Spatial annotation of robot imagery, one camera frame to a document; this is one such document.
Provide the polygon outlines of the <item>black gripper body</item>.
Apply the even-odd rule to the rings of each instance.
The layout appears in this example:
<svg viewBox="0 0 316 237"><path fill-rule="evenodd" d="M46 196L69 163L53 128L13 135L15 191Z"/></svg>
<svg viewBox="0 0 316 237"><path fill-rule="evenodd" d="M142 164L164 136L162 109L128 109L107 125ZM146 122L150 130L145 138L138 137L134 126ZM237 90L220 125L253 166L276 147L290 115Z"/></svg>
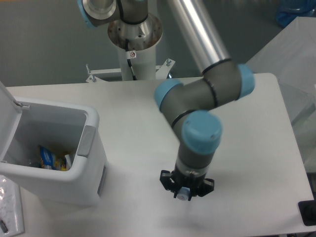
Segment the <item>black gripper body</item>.
<svg viewBox="0 0 316 237"><path fill-rule="evenodd" d="M214 180L205 176L206 174L200 177L193 174L186 175L179 169L171 172L162 170L159 180L167 191L173 193L174 198L183 192L188 197L187 200L191 200L192 197L204 197L214 191Z"/></svg>

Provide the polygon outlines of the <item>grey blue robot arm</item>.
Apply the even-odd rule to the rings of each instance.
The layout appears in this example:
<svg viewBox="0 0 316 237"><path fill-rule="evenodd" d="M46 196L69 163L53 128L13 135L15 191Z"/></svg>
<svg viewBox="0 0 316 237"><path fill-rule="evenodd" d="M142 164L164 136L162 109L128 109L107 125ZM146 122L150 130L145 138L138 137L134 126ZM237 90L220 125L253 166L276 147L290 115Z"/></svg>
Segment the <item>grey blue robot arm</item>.
<svg viewBox="0 0 316 237"><path fill-rule="evenodd" d="M148 11L146 0L79 0L87 26L108 25L108 36L118 49L123 80L156 77L156 45L162 25ZM189 84L167 79L157 86L154 99L177 136L180 146L173 171L162 170L163 187L180 200L203 197L214 190L206 177L218 148L222 126L210 111L249 95L253 72L235 64L200 0L169 0L202 78Z"/></svg>

